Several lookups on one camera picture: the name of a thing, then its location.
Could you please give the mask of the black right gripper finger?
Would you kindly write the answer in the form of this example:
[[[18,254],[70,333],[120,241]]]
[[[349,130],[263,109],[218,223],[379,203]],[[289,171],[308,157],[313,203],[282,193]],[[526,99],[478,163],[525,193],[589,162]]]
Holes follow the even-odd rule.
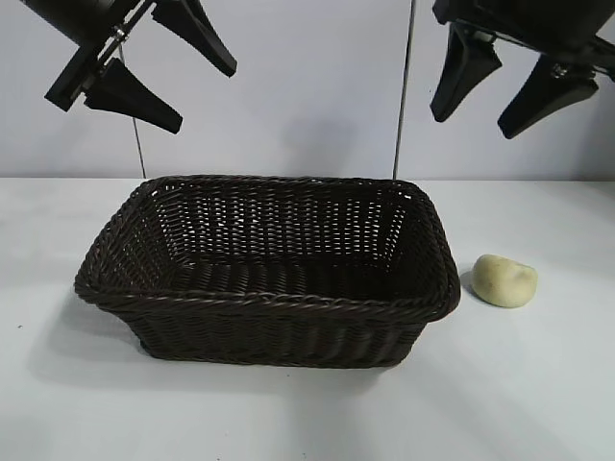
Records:
[[[498,126],[506,139],[512,139],[554,112],[591,98],[598,89],[592,66],[541,55]]]
[[[495,40],[474,26],[450,24],[443,70],[430,103],[436,122],[446,121],[477,85],[503,65]]]

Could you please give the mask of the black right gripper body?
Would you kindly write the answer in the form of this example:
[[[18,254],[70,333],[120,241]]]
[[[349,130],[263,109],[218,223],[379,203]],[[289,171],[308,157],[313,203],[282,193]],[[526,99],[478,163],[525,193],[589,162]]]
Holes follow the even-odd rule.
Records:
[[[614,77],[614,45],[598,36],[614,15],[604,1],[436,1],[438,23],[458,23],[546,55]]]

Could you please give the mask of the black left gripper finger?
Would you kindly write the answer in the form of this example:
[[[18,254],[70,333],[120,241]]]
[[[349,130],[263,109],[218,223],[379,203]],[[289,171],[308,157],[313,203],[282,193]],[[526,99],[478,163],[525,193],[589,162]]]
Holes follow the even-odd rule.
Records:
[[[133,117],[177,134],[182,116],[150,91],[119,58],[112,58],[85,92],[90,109]]]
[[[212,27],[200,1],[156,1],[152,17],[190,44],[225,76],[235,74],[236,59]]]

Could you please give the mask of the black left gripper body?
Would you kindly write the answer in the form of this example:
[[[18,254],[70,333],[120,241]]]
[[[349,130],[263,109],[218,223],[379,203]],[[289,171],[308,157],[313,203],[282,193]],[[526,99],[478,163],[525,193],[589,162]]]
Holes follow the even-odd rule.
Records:
[[[25,1],[30,11],[73,41],[78,50],[45,98],[67,111],[85,94],[112,53],[147,11],[145,1]]]

